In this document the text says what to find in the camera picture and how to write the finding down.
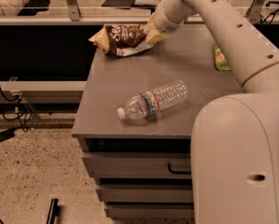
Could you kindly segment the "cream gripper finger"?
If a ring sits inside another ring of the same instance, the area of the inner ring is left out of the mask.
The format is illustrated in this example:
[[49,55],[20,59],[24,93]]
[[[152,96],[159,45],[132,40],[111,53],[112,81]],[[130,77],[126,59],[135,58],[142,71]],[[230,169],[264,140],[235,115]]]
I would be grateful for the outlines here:
[[149,17],[149,20],[144,27],[144,33],[146,35],[146,42],[151,44],[156,44],[166,38],[165,33],[156,28],[154,23],[154,15]]

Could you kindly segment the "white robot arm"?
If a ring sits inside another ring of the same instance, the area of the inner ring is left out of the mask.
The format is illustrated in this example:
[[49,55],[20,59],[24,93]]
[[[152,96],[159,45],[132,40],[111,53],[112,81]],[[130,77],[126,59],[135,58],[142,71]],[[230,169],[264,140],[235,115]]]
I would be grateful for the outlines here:
[[226,0],[162,0],[155,27],[199,14],[243,93],[208,103],[191,133],[196,224],[279,224],[279,49]]

